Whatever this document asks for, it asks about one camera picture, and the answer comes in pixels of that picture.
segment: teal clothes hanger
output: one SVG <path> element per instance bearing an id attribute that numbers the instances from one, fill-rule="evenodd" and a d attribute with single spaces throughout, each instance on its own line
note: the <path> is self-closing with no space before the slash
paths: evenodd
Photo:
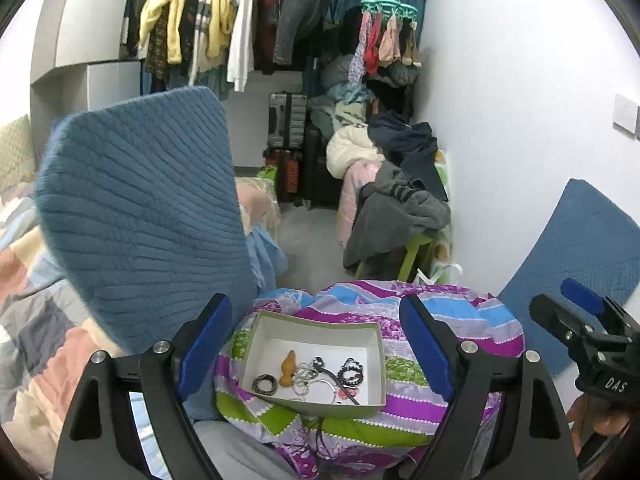
<path id="1" fill-rule="evenodd" d="M 418 9 L 400 0 L 361 0 L 363 12 L 382 12 L 385 16 L 395 14 L 398 18 L 408 18 L 414 22 L 418 16 Z"/>

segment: gray floor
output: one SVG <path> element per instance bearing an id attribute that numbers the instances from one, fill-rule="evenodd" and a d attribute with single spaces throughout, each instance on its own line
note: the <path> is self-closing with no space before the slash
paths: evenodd
<path id="1" fill-rule="evenodd" d="M 289 259 L 289 269 L 278 286 L 315 293 L 337 282 L 352 280 L 342 268 L 342 248 L 336 236 L 334 209 L 280 204 L 282 222 L 278 243 Z"/>

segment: light switch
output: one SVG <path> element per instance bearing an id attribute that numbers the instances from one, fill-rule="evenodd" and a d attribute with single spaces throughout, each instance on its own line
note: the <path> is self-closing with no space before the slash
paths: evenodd
<path id="1" fill-rule="evenodd" d="M 616 94 L 613 108 L 613 123 L 630 134 L 640 137 L 640 108 L 631 99 Z"/>

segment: hand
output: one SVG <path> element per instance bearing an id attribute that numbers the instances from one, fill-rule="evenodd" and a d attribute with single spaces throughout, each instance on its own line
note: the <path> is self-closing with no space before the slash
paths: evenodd
<path id="1" fill-rule="evenodd" d="M 589 407 L 589 396 L 582 394 L 575 399 L 575 402 L 566 414 L 569 422 L 574 426 L 571 428 L 571 438 L 574 441 L 575 455 L 578 456 L 582 450 L 582 431 L 584 429 L 586 415 Z M 607 408 L 601 412 L 597 412 L 593 419 L 593 431 L 603 436 L 615 435 L 626 431 L 626 427 L 631 419 L 632 413 L 627 410 L 614 410 Z M 593 478 L 600 470 L 602 465 L 609 458 L 610 453 L 603 453 L 598 457 L 596 465 L 590 471 L 586 480 Z"/>

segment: blue padded board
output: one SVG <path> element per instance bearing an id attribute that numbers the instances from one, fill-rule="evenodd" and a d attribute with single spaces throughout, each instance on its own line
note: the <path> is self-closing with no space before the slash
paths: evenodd
<path id="1" fill-rule="evenodd" d="M 602 327 L 560 294 L 565 278 L 624 304 L 640 282 L 640 228 L 584 180 L 571 179 L 540 238 L 498 298 L 522 323 L 527 348 L 537 350 L 552 375 L 570 363 L 566 347 L 529 316 L 529 302 L 546 294 Z"/>
<path id="2" fill-rule="evenodd" d="M 257 295 L 226 118 L 207 88 L 65 118 L 36 202 L 52 252 L 127 352 L 171 338 L 216 292 L 235 326 Z"/>

